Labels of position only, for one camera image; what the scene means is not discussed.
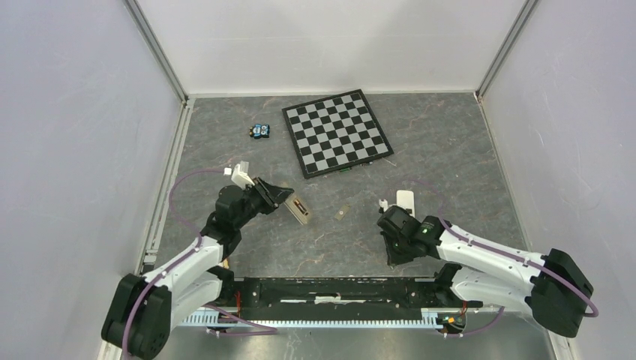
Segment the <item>beige remote control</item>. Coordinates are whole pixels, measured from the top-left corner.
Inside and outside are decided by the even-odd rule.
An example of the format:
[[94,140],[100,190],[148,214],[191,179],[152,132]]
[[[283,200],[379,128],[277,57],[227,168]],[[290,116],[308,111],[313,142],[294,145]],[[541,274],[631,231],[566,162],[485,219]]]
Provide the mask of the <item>beige remote control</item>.
[[306,202],[292,189],[283,183],[283,187],[291,190],[291,194],[284,200],[283,204],[301,225],[308,225],[311,219],[311,211]]

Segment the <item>beige battery cover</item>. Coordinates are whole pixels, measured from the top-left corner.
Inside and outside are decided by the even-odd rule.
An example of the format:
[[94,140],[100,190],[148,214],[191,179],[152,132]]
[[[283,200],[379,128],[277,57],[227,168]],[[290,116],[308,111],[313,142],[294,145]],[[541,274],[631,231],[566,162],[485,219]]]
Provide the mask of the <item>beige battery cover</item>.
[[346,216],[346,214],[349,212],[349,210],[350,210],[349,204],[342,205],[339,208],[339,210],[336,212],[336,214],[334,215],[334,218],[338,221],[342,221],[344,217]]

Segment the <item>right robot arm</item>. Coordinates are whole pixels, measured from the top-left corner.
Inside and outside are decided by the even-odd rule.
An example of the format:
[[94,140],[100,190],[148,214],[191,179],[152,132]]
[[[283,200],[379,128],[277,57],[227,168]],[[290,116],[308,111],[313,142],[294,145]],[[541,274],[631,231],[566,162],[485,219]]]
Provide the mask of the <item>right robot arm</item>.
[[542,254],[514,249],[440,217],[417,220],[398,205],[383,205],[379,214],[389,266],[420,257],[455,266],[450,277],[433,285],[433,297],[443,306],[461,300],[523,312],[566,338],[578,335],[584,318],[599,315],[591,301],[593,285],[562,250]]

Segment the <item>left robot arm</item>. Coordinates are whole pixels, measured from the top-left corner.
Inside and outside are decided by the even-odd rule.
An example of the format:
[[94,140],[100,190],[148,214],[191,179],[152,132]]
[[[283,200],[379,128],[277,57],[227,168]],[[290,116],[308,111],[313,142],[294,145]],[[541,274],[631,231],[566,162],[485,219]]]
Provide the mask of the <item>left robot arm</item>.
[[242,240],[242,227],[278,209],[294,192],[261,178],[223,187],[214,211],[188,247],[161,267],[127,274],[118,282],[102,340],[125,355],[154,359],[172,330],[198,308],[210,302],[228,305],[236,286],[222,276],[221,264]]

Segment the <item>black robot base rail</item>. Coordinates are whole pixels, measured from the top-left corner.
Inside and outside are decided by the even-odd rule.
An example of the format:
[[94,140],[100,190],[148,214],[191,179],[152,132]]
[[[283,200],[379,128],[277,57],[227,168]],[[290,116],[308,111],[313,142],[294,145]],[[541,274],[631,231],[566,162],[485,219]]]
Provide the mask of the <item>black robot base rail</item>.
[[423,309],[480,308],[432,277],[244,277],[213,302],[246,320],[417,320]]

